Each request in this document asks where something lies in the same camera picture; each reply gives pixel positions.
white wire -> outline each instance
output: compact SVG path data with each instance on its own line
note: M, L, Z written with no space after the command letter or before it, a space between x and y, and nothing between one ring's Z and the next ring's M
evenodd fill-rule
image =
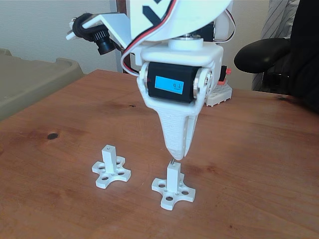
M121 66L122 66L122 68L123 68L126 72L128 72L129 74L131 74L131 75L133 75L133 76L137 76L137 77L139 76L139 74L136 73L136 72L128 71L128 69L124 66L124 58L125 58L127 55L129 55L129 54L130 54L138 45L140 45L143 41L145 41L146 39L148 39L148 38L150 38L151 36L153 36L154 34L156 34L158 31L160 31L160 30L163 29L163 27L167 24L167 22L168 22L169 19L171 18L171 16L172 16L174 10L176 9L176 5L177 5L177 4L175 4L174 8L173 8L173 9L171 10L171 12L170 12L170 15L167 17L166 21L164 22L164 24L163 24L162 26L160 26L157 30L151 32L150 34L148 34L148 35L142 37L139 41L137 41L137 42L130 48L130 50L129 50L128 52L125 52L125 53L122 55L122 57L121 57Z
M231 36L230 36L228 39L226 39L226 40L214 40L214 42L216 42L216 43L226 43L226 42L229 42L231 39L233 39L233 37L234 37L234 35L235 35L235 33L236 33L236 22L234 21L233 16L231 15L231 13L230 13L227 9L225 10L225 13L228 15L230 21L232 22L233 27L234 27L234 30L233 30L233 33L231 34Z

white wall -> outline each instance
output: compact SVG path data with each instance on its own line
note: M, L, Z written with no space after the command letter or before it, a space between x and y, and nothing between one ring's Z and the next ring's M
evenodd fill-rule
M236 20L236 34L225 44L223 64L232 68L228 76L229 85L238 89L251 89L252 74L239 71L234 65L237 52L245 45L260 40L264 26L269 1L268 0L235 0L232 14Z
M85 12L116 11L109 0L0 0L0 48L28 60L76 60L83 72L97 68L120 71L119 52L100 56L95 43L67 41L71 18Z

office chair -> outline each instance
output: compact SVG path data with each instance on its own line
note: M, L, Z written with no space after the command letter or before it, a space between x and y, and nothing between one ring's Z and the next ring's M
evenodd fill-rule
M235 66L247 73L263 73L259 91L289 94L290 39L270 38L243 47L234 59Z

white 3d-printed part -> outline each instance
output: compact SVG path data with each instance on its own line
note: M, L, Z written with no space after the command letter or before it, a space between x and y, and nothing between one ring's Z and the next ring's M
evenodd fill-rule
M206 105L213 107L216 104L226 101L231 98L232 92L233 89L227 84L216 86L212 93L207 97Z
M131 39L131 22L124 13L105 13L93 15L90 19L82 24L84 29L98 25L105 25L114 35L119 43L126 48L132 41ZM67 40L76 39L73 31L68 32Z
M168 165L167 180L154 179L152 190L162 194L160 206L170 211L178 201L193 202L195 199L195 189L184 184L184 174L180 173L180 163L176 162Z
M96 180L98 188L107 188L113 181L127 182L131 177L131 171L123 168L125 158L116 156L115 147L106 145L102 149L103 162L96 162L92 167L92 172L100 176Z
M167 43L142 50L143 60L147 61L141 68L137 83L145 105L155 110L161 122L165 145L172 157L182 160L188 153L197 122L198 114L217 85L223 48L212 42L204 42L203 47L194 51L180 51L168 47ZM145 85L148 62L161 62L177 65L200 66L204 64L198 77L198 93L190 104L168 101L149 96Z

chair armrest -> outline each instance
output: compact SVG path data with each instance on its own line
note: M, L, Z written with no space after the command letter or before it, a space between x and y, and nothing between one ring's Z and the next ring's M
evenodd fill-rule
M262 73L273 67L280 58L290 53L290 40L263 39L243 47L234 59L235 66L244 72Z

